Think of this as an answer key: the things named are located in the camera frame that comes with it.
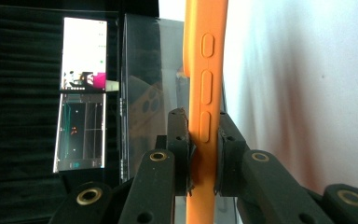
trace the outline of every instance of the orange phone case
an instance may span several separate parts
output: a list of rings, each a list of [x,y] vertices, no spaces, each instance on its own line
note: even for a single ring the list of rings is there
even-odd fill
[[[190,77],[188,129],[197,146],[186,223],[213,223],[217,130],[223,78],[227,0],[186,0],[184,73]]]

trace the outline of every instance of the orange object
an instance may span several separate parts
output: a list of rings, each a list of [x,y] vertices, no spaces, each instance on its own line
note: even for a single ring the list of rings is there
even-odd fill
[[[186,0],[184,73],[190,77],[189,124],[197,149],[186,223],[213,223],[217,129],[222,92],[227,0]]]

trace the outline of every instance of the magenta object on screen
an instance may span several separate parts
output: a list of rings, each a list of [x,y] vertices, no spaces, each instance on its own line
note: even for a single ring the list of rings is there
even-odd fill
[[[93,86],[94,88],[104,89],[106,85],[106,73],[97,73],[97,76],[94,76]]]

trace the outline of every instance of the black curtain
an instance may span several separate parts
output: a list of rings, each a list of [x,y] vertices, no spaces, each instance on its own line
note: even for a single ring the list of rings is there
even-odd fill
[[[0,223],[46,223],[66,196],[52,173],[62,59],[62,17],[103,13],[0,7]],[[117,32],[109,32],[110,79]],[[108,167],[117,171],[117,96],[108,98]]]

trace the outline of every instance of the orange button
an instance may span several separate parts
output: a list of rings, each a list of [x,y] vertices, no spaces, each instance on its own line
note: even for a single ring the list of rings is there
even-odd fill
[[[202,72],[201,102],[208,105],[212,101],[212,73],[204,70]]]
[[[205,34],[202,37],[202,56],[209,58],[213,55],[214,37],[211,34]]]
[[[211,114],[209,112],[202,112],[200,117],[200,141],[209,141],[209,132],[211,129]]]

